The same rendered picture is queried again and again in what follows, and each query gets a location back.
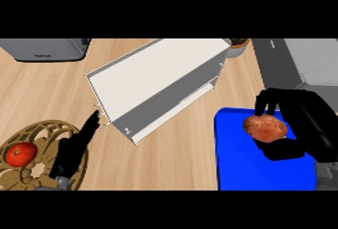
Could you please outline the potted plant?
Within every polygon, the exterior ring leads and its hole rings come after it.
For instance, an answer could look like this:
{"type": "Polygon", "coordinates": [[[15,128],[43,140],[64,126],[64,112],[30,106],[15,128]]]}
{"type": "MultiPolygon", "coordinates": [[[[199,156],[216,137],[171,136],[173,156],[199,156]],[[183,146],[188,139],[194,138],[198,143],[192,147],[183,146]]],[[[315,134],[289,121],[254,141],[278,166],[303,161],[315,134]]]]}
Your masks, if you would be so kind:
{"type": "Polygon", "coordinates": [[[248,38],[230,38],[230,47],[226,50],[226,57],[238,57],[244,53],[248,43],[248,38]]]}

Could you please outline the grey appliance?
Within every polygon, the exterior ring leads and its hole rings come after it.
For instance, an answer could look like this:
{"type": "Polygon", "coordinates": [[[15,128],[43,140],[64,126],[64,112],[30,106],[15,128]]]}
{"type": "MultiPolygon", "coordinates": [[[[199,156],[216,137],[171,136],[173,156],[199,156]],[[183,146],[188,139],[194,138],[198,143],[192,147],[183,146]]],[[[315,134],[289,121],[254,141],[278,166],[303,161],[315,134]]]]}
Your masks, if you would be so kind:
{"type": "Polygon", "coordinates": [[[315,91],[338,113],[338,38],[254,38],[264,88],[315,91]]]}

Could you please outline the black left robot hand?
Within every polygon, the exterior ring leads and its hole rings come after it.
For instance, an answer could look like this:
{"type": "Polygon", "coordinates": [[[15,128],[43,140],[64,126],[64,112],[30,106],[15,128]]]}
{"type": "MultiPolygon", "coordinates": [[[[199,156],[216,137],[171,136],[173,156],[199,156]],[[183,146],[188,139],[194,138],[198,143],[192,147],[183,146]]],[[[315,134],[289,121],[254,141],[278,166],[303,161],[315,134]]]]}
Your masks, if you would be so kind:
{"type": "Polygon", "coordinates": [[[62,138],[58,142],[56,160],[49,174],[52,179],[56,179],[58,177],[71,178],[75,174],[81,164],[84,151],[98,128],[99,111],[95,110],[80,132],[74,133],[70,138],[62,138]]]}

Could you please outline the gold openwork trivet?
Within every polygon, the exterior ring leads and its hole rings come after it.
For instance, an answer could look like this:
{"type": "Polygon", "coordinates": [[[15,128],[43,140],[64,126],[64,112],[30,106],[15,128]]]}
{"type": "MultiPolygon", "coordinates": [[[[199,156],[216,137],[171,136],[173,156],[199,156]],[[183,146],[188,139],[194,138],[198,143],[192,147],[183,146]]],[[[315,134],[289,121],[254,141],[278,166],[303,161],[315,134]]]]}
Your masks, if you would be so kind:
{"type": "Polygon", "coordinates": [[[78,128],[59,120],[27,126],[0,145],[0,191],[33,191],[39,186],[55,187],[49,173],[56,160],[58,142],[78,132],[78,128]],[[24,167],[6,163],[6,153],[21,142],[37,146],[37,157],[24,167]]]}

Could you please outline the blue tray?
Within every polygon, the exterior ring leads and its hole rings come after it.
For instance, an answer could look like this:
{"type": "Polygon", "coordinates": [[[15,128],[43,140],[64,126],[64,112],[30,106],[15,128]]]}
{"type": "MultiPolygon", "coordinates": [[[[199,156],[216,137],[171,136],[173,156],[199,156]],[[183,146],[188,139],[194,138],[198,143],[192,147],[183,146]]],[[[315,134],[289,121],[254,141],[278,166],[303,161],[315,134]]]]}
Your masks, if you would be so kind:
{"type": "Polygon", "coordinates": [[[244,119],[254,109],[225,107],[214,116],[214,142],[220,191],[313,191],[316,160],[270,161],[245,133],[244,119]]]}

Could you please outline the brown sweet potato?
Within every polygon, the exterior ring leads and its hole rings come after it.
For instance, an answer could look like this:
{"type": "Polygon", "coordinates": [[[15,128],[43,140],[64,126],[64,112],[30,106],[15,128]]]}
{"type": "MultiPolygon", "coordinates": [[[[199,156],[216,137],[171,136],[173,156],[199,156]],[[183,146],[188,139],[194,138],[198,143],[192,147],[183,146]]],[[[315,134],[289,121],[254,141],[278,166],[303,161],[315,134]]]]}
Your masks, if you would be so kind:
{"type": "Polygon", "coordinates": [[[244,119],[244,130],[256,140],[264,143],[282,139],[288,133],[285,123],[269,114],[247,117],[244,119]]]}

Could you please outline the red tomato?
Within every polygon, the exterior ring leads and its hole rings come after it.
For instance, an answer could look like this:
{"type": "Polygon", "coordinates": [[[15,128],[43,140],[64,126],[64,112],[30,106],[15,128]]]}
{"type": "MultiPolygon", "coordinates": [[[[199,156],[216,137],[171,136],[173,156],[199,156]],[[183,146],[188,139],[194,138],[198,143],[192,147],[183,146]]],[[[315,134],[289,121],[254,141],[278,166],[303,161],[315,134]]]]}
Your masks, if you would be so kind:
{"type": "Polygon", "coordinates": [[[37,156],[37,146],[30,142],[16,144],[6,153],[6,163],[13,167],[24,167],[37,156]]]}

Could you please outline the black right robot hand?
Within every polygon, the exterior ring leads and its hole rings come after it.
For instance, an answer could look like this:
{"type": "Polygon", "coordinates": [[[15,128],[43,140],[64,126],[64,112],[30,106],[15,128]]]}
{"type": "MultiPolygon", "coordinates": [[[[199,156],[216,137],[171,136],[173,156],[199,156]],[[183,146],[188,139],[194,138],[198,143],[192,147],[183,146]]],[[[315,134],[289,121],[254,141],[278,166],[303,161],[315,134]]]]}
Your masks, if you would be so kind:
{"type": "Polygon", "coordinates": [[[257,95],[256,115],[275,115],[276,108],[295,139],[256,140],[266,158],[279,161],[309,154],[319,163],[338,162],[338,115],[319,94],[304,89],[264,89],[257,95]]]}

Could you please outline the white tiered shelf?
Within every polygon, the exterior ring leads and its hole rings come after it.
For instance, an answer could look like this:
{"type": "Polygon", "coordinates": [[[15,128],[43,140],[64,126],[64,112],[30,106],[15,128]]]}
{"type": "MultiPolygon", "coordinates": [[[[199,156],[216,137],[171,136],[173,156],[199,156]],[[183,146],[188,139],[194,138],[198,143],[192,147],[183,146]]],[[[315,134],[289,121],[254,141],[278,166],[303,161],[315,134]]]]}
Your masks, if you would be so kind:
{"type": "Polygon", "coordinates": [[[230,42],[158,38],[87,74],[108,123],[132,142],[214,89],[230,42]]]}

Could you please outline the grey toaster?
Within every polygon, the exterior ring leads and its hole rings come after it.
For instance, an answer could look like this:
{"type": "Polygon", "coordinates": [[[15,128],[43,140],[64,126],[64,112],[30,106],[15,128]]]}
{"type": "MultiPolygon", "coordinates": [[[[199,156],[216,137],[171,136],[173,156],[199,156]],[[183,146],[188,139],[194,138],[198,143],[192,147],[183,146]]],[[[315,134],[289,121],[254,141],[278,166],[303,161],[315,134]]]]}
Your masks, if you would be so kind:
{"type": "Polygon", "coordinates": [[[73,62],[86,57],[89,38],[0,38],[0,47],[18,62],[73,62]]]}

